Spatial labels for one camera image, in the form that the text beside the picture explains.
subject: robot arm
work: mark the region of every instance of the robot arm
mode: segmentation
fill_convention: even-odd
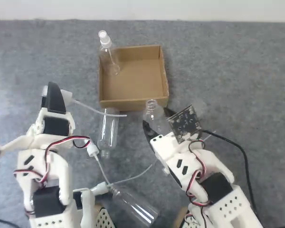
[[[174,129],[158,135],[146,122],[143,128],[164,171],[189,197],[188,214],[193,224],[201,228],[262,228],[243,191],[234,184],[232,172],[212,152],[203,149],[197,133],[179,142]],[[191,226],[184,222],[182,227]]]
[[[50,82],[43,91],[36,122],[26,135],[0,145],[0,156],[20,150],[14,175],[23,191],[24,208],[32,228],[94,228],[96,224],[95,196],[90,189],[73,191],[71,168],[59,155],[72,146],[74,137],[80,137],[73,136],[75,122],[65,107],[68,95]],[[47,186],[50,182],[58,185]]]

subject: cardboard box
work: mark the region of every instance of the cardboard box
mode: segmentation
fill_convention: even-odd
[[[169,87],[161,46],[122,47],[117,50],[121,72],[109,76],[99,61],[100,106],[119,111],[140,111],[145,102],[156,99],[166,107]]]

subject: plastic bottle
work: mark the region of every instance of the plastic bottle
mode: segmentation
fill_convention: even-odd
[[[99,56],[103,69],[108,75],[116,76],[120,73],[116,47],[112,43],[106,31],[99,31],[98,36],[101,43]]]
[[[114,108],[105,108],[104,112],[108,114],[119,114],[119,111]],[[97,146],[101,150],[101,156],[104,158],[108,158],[110,156],[110,150],[116,147],[118,120],[118,117],[112,117],[107,115],[103,116]]]
[[[158,134],[166,135],[172,131],[163,107],[158,105],[156,100],[152,99],[146,102],[146,108],[142,117]]]
[[[159,211],[132,190],[124,186],[113,185],[111,192],[113,193],[113,202],[124,209],[133,220],[144,224],[145,227],[150,227],[157,219]]]

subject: bottle cap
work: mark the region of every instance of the bottle cap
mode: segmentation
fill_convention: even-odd
[[[100,39],[101,46],[103,46],[104,48],[109,48],[112,45],[112,41],[106,31],[99,31],[98,36]]]

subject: transparent tube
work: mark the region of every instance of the transparent tube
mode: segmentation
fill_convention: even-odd
[[[147,200],[124,186],[111,187],[113,201],[134,220],[150,227],[159,215],[159,211]]]
[[[87,108],[87,109],[89,109],[89,110],[91,110],[91,111],[93,111],[93,112],[96,112],[96,113],[98,113],[98,114],[101,114],[101,115],[114,116],[114,117],[127,117],[127,115],[125,115],[125,114],[119,115],[119,114],[103,113],[103,112],[100,112],[100,111],[94,109],[93,107],[88,106],[88,105],[86,105],[86,104],[84,104],[84,103],[82,103],[82,102],[80,102],[80,101],[78,101],[78,100],[73,99],[72,101],[73,101],[74,103],[78,104],[78,105],[81,105],[81,106],[83,106],[83,107],[85,107],[85,108]]]
[[[143,119],[158,134],[166,135],[172,131],[165,116],[163,107],[158,105],[156,100],[151,99],[146,102]]]

